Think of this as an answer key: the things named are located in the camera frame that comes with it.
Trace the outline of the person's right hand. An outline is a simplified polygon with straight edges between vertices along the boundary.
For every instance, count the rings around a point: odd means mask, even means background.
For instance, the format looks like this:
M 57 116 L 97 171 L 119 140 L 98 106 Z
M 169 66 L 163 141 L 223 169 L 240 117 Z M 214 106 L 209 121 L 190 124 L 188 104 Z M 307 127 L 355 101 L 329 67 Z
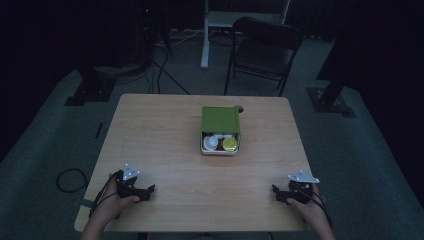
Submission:
M 324 232 L 325 230 L 330 229 L 330 225 L 324 210 L 320 207 L 322 201 L 319 198 L 317 185 L 313 184 L 312 189 L 314 193 L 313 199 L 307 204 L 300 203 L 293 198 L 288 198 L 287 202 L 301 214 L 313 231 Z

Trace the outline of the white desk frame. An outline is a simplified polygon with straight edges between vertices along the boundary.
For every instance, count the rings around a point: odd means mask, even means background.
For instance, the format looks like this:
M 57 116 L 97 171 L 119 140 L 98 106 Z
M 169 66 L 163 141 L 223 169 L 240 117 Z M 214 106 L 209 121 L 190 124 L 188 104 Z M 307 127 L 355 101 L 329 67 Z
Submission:
M 232 24 L 241 17 L 253 17 L 260 20 L 271 21 L 274 23 L 284 23 L 287 17 L 291 0 L 283 0 L 282 9 L 278 13 L 260 13 L 260 12 L 224 12 L 211 11 L 209 9 L 209 0 L 204 0 L 204 27 L 203 27 L 203 48 L 200 61 L 200 67 L 207 69 L 209 66 L 209 30 L 211 27 L 230 28 Z

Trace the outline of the coffee pods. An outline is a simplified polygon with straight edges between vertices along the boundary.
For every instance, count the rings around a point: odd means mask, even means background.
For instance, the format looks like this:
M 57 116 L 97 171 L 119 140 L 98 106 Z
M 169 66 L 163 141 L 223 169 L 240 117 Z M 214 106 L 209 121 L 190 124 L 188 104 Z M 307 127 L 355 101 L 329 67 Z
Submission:
M 222 134 L 224 134 L 224 133 L 229 133 L 229 132 L 212 132 L 212 133 L 202 132 L 201 133 L 201 137 L 200 137 L 200 150 L 201 150 L 201 152 L 204 155 L 236 155 L 238 153 L 239 147 L 240 147 L 240 142 L 241 142 L 240 135 L 238 133 L 233 133 L 234 134 L 234 137 L 233 138 L 235 138 L 237 140 L 237 142 L 238 142 L 238 149 L 235 152 L 227 152 L 227 151 L 225 151 L 222 148 L 222 141 L 225 138 L 218 139 L 219 140 L 219 144 L 218 144 L 218 147 L 217 147 L 217 149 L 215 151 L 207 151 L 207 150 L 205 150 L 204 147 L 203 147 L 203 140 L 207 136 L 213 136 L 213 133 L 222 133 Z

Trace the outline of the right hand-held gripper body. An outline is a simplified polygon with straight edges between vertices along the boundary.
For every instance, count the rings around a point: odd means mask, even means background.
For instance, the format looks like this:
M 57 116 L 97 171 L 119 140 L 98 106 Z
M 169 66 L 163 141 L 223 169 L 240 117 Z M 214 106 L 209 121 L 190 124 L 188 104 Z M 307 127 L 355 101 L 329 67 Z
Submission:
M 287 201 L 292 198 L 303 204 L 307 204 L 312 199 L 312 185 L 320 182 L 318 178 L 303 170 L 289 174 L 288 178 L 289 190 L 284 193 L 283 200 Z

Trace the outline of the black folding chair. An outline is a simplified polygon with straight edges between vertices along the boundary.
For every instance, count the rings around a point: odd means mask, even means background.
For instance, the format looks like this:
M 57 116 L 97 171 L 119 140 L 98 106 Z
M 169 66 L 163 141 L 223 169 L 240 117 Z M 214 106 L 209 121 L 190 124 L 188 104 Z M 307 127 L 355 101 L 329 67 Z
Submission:
M 230 75 L 237 72 L 278 80 L 278 96 L 285 89 L 294 58 L 304 35 L 296 27 L 241 17 L 231 27 L 231 51 L 224 94 L 228 92 Z

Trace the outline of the green box sleeve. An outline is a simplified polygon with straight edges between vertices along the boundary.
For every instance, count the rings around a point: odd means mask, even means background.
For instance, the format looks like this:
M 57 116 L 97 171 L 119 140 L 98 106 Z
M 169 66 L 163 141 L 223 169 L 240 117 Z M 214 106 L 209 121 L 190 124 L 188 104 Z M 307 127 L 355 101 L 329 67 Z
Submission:
M 240 133 L 239 112 L 235 107 L 204 106 L 201 116 L 204 133 Z

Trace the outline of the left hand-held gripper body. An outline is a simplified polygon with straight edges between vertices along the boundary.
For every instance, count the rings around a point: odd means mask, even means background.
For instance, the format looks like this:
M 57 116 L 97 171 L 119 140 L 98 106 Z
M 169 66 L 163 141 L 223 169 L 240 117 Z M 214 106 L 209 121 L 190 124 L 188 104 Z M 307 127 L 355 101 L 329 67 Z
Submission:
M 123 169 L 116 172 L 115 182 L 117 193 L 120 198 L 137 196 L 138 200 L 141 200 L 141 195 L 138 193 L 138 189 L 134 187 L 139 174 L 140 171 L 134 169 L 128 163 L 124 165 Z

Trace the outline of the yellow lidded capsule cup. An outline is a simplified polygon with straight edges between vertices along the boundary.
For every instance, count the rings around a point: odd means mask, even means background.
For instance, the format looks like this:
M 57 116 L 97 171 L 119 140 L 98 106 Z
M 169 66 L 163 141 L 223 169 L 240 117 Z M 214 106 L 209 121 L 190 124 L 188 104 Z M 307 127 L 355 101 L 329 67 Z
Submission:
M 238 142 L 235 138 L 225 138 L 222 141 L 222 148 L 227 152 L 235 152 L 238 149 Z

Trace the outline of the person's left hand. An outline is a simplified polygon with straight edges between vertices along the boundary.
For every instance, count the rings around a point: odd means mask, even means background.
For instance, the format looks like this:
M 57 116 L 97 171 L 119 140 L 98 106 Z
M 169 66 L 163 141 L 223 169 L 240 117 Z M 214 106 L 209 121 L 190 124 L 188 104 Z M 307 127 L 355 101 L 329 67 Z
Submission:
M 126 207 L 139 200 L 140 198 L 137 196 L 121 198 L 117 193 L 116 183 L 112 181 L 108 184 L 100 203 L 92 213 L 91 220 L 107 225 L 110 221 L 117 218 Z

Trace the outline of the black stand with base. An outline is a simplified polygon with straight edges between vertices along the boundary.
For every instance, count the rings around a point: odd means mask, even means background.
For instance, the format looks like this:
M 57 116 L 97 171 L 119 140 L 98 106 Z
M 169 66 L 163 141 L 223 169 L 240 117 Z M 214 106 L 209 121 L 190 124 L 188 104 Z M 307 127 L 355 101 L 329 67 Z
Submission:
M 69 97 L 65 106 L 83 106 L 86 102 L 108 102 L 117 79 L 103 76 L 93 67 L 77 69 L 82 80 L 74 95 Z
M 317 76 L 318 80 L 328 80 L 329 84 L 325 88 L 307 89 L 316 112 L 338 113 L 345 118 L 356 117 L 353 109 L 342 97 L 342 89 L 346 86 L 351 73 L 343 43 L 336 39 Z

